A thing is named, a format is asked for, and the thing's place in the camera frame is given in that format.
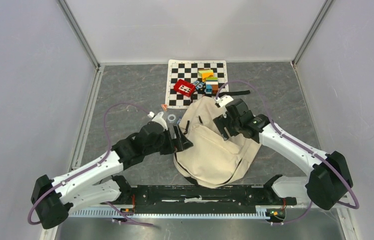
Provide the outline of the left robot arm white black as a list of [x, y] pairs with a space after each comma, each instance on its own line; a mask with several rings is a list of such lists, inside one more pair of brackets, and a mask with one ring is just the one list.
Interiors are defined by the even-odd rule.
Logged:
[[31, 196], [32, 208], [28, 223], [51, 229], [64, 222], [76, 208], [75, 200], [84, 202], [80, 191], [89, 190], [94, 183], [141, 163], [154, 153], [170, 155], [193, 147], [178, 125], [173, 126], [175, 137], [166, 126], [150, 121], [139, 132], [111, 144], [109, 149], [77, 170], [50, 178], [37, 178]]

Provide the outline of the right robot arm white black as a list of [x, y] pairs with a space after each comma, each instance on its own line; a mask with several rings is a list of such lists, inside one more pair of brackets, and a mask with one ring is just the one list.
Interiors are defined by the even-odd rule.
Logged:
[[215, 101], [222, 114], [213, 121], [225, 140], [242, 135], [281, 154], [305, 173], [305, 177], [277, 175], [270, 179], [263, 191], [268, 203], [296, 198], [309, 200], [323, 210], [330, 210], [335, 204], [352, 206], [341, 201], [353, 186], [346, 159], [341, 153], [326, 153], [311, 147], [266, 115], [254, 115], [242, 99], [226, 95]]

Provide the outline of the cream canvas backpack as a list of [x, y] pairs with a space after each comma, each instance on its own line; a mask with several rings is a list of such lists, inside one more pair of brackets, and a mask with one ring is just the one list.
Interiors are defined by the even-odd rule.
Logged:
[[225, 140], [214, 118], [223, 114], [216, 101], [204, 96], [192, 103], [179, 127], [193, 147], [174, 154], [174, 165], [195, 185], [217, 188], [245, 176], [261, 145], [239, 134]]

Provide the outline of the small orange triangle piece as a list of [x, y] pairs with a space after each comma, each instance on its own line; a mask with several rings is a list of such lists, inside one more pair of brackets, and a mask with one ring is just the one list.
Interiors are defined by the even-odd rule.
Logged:
[[168, 106], [166, 104], [161, 104], [161, 108], [162, 108], [163, 111], [166, 112], [167, 109], [168, 109]]

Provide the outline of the clear tape roll dispenser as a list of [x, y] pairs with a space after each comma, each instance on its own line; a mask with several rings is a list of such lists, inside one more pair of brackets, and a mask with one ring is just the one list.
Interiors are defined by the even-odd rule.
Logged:
[[178, 125], [181, 122], [181, 120], [182, 119], [180, 117], [177, 117], [174, 114], [170, 114], [167, 116], [167, 121], [172, 125]]

